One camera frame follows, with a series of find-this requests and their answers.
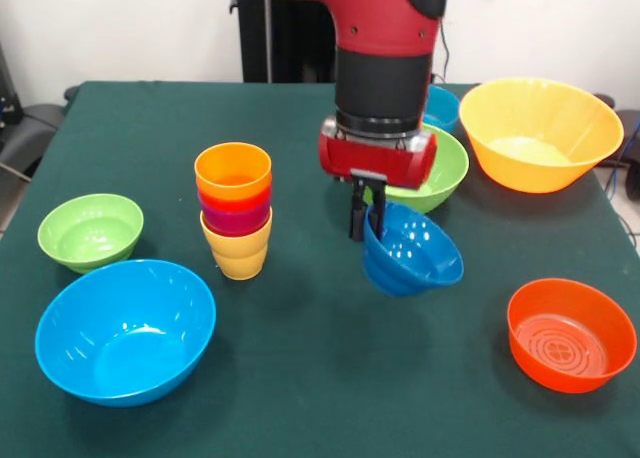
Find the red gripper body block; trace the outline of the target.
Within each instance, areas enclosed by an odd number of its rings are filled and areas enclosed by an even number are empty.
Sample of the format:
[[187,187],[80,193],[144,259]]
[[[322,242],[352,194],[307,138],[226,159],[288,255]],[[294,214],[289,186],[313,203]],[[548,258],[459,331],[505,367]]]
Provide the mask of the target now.
[[370,178],[390,186],[418,189],[433,167],[438,140],[421,131],[410,140],[366,140],[340,135],[336,126],[323,126],[318,141],[323,170],[351,180]]

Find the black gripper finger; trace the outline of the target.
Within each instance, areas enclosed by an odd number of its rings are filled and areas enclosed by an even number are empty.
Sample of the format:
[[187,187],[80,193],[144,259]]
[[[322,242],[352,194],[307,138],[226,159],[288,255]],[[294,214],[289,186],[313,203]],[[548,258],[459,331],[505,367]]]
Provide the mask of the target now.
[[386,207],[386,183],[384,181],[370,181],[373,210],[370,212],[369,222],[377,239],[382,237],[384,229],[384,212]]
[[366,215],[366,203],[363,200],[365,183],[354,179],[352,183],[349,238],[355,242],[363,240],[363,223]]

